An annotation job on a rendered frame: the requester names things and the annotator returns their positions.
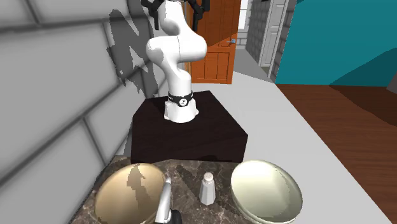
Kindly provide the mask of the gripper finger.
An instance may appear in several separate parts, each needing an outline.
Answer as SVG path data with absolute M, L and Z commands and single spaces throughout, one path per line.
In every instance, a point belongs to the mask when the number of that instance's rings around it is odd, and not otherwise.
M 163 0 L 153 0 L 152 2 L 149 2 L 149 0 L 141 0 L 142 6 L 147 8 L 149 15 L 154 18 L 156 30 L 159 30 L 158 9 L 162 3 Z
M 185 0 L 193 9 L 193 23 L 192 30 L 197 32 L 198 22 L 202 19 L 205 12 L 205 0 L 201 0 L 201 5 L 197 3 L 197 0 Z

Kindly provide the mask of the white door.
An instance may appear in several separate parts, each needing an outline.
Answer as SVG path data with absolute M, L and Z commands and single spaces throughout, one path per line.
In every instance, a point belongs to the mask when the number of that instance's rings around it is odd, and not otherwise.
M 289 0 L 270 0 L 267 3 L 268 13 L 260 52 L 260 67 L 269 67 L 272 63 L 277 35 L 282 27 L 288 3 Z

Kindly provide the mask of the white salt shaker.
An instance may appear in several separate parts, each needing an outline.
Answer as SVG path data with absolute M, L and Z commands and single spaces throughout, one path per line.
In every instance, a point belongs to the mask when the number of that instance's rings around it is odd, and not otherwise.
M 201 203 L 208 206 L 214 203 L 215 198 L 216 198 L 216 190 L 215 190 L 214 176 L 211 172 L 206 172 L 201 182 L 199 199 Z

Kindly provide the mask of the cream bowl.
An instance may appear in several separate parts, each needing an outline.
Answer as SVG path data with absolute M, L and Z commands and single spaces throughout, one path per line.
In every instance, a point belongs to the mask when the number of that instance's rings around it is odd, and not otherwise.
M 284 169 L 270 162 L 240 163 L 230 183 L 237 209 L 252 224 L 290 224 L 302 210 L 300 187 Z

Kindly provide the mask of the dark robot stand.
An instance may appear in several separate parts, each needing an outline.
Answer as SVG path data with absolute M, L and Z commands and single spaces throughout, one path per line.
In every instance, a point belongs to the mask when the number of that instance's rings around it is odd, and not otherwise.
M 132 163 L 168 159 L 242 162 L 248 134 L 209 91 L 194 93 L 199 114 L 190 122 L 164 118 L 166 97 L 146 99 L 132 118 Z

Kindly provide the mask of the orange wooden door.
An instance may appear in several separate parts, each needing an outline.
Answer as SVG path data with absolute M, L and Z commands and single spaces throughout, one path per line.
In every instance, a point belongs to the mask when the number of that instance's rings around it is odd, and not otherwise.
M 204 59 L 186 65 L 194 83 L 231 84 L 241 0 L 209 0 L 210 10 L 197 23 L 207 43 Z

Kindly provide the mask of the tan bowl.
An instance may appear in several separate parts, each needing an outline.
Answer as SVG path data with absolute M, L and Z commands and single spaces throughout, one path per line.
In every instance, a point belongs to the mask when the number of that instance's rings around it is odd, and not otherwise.
M 164 173 L 153 164 L 128 165 L 110 175 L 95 196 L 100 224 L 154 224 Z

